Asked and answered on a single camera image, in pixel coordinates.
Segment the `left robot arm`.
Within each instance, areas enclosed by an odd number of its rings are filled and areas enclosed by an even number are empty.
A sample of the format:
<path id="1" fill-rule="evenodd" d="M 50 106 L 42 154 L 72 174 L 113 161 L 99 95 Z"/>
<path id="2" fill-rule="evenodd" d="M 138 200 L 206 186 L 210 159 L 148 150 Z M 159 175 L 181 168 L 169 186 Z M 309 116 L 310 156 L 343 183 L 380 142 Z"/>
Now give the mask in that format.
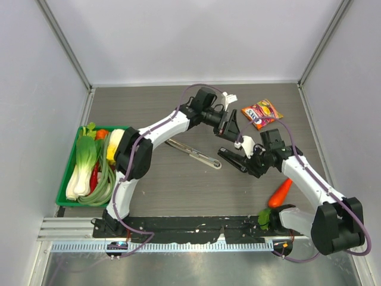
<path id="1" fill-rule="evenodd" d="M 215 136 L 236 145 L 242 143 L 237 112 L 228 110 L 236 100 L 236 95 L 200 84 L 196 95 L 188 102 L 180 102 L 167 117 L 146 128 L 129 127 L 124 131 L 114 154 L 113 194 L 101 219 L 110 236 L 119 238 L 126 233 L 127 223 L 123 219 L 130 213 L 135 187 L 148 172 L 153 151 L 166 140 L 203 123 L 212 127 Z"/>

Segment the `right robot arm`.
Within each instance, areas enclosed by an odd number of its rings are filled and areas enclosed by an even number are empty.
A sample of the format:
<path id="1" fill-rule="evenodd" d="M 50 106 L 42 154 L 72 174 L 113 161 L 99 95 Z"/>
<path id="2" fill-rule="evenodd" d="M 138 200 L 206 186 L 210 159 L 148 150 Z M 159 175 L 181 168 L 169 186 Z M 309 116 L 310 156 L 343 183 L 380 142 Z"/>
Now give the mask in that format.
<path id="1" fill-rule="evenodd" d="M 364 245 L 363 206 L 355 198 L 348 198 L 329 185 L 309 164 L 297 147 L 285 145 L 279 130 L 262 132 L 262 145 L 249 136 L 241 139 L 248 172 L 259 178 L 269 168 L 277 168 L 305 195 L 315 213 L 301 211 L 294 205 L 271 210 L 269 228 L 275 235 L 288 230 L 312 239 L 323 255 Z"/>

